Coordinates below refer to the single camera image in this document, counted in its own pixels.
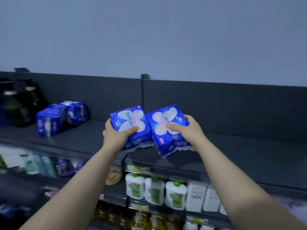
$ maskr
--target finger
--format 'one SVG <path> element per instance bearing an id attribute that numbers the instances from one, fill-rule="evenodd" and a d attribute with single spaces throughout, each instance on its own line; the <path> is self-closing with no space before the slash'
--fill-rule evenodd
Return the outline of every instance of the finger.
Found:
<path id="1" fill-rule="evenodd" d="M 128 137 L 130 135 L 132 135 L 133 133 L 136 133 L 137 131 L 139 130 L 139 127 L 138 126 L 134 126 L 134 127 L 131 127 L 125 131 L 123 131 L 125 133 L 125 136 Z"/>
<path id="2" fill-rule="evenodd" d="M 184 128 L 184 126 L 180 126 L 180 125 L 174 124 L 174 123 L 167 123 L 167 124 L 166 124 L 166 127 L 167 127 L 168 129 L 172 130 L 172 131 L 177 131 L 177 132 L 179 132 L 179 133 L 181 133 L 182 130 L 183 130 L 183 128 Z"/>
<path id="3" fill-rule="evenodd" d="M 106 130 L 110 130 L 110 129 L 113 129 L 112 124 L 111 124 L 111 118 L 106 121 Z"/>
<path id="4" fill-rule="evenodd" d="M 190 116 L 190 115 L 184 115 L 186 117 L 186 119 L 188 120 L 189 123 L 193 123 L 193 122 L 196 122 L 196 120 Z"/>

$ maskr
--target green bottle cap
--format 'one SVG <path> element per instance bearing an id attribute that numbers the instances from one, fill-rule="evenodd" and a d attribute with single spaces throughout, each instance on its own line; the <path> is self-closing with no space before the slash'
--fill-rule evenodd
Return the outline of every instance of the green bottle cap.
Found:
<path id="1" fill-rule="evenodd" d="M 179 187 L 181 185 L 181 183 L 179 181 L 174 181 L 174 186 L 175 187 Z"/>
<path id="2" fill-rule="evenodd" d="M 152 176 L 152 177 L 151 177 L 151 180 L 152 180 L 152 182 L 157 182 L 157 181 L 158 181 L 158 177 Z"/>

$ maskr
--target sanitary pad package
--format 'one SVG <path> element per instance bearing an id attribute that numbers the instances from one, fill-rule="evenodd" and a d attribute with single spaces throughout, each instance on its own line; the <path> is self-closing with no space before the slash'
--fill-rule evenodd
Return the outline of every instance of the sanitary pad package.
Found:
<path id="1" fill-rule="evenodd" d="M 153 145 L 151 127 L 145 118 L 143 108 L 135 106 L 110 114 L 111 124 L 117 131 L 125 131 L 130 127 L 139 126 L 139 130 L 128 137 L 121 151 L 134 152 Z"/>
<path id="2" fill-rule="evenodd" d="M 72 102 L 72 101 L 64 101 L 61 102 L 60 105 L 66 106 L 67 115 L 66 121 L 67 123 L 79 125 L 87 121 L 87 111 L 86 106 L 82 102 Z"/>
<path id="3" fill-rule="evenodd" d="M 146 118 L 152 127 L 154 146 L 163 158 L 181 150 L 192 150 L 192 146 L 179 132 L 172 131 L 166 127 L 167 123 L 181 126 L 189 125 L 189 122 L 177 105 L 171 105 L 148 113 Z"/>
<path id="4" fill-rule="evenodd" d="M 66 107 L 59 104 L 49 105 L 36 114 L 39 135 L 51 136 L 61 131 L 66 116 Z"/>

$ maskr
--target forearm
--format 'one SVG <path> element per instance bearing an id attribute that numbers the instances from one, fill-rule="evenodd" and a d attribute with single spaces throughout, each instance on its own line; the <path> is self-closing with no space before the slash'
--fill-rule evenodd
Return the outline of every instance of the forearm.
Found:
<path id="1" fill-rule="evenodd" d="M 21 230 L 86 229 L 104 188 L 114 154 L 99 150 Z"/>
<path id="2" fill-rule="evenodd" d="M 238 229 L 305 229 L 286 209 L 204 137 L 199 154 L 230 220 Z"/>

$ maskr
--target black bottle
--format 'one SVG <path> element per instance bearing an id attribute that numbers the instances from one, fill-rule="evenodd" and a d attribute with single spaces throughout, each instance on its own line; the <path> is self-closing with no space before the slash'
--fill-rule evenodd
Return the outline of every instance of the black bottle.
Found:
<path id="1" fill-rule="evenodd" d="M 32 79 L 23 79 L 21 81 L 23 81 L 25 84 L 25 90 L 30 96 L 35 114 L 44 110 L 48 106 L 48 102 L 46 101 L 38 87 L 33 83 Z"/>
<path id="2" fill-rule="evenodd" d="M 0 80 L 0 86 L 3 89 L 4 104 L 3 109 L 6 118 L 12 125 L 23 127 L 34 123 L 33 116 L 29 109 L 17 98 L 17 91 L 13 87 L 13 83 L 3 78 Z"/>

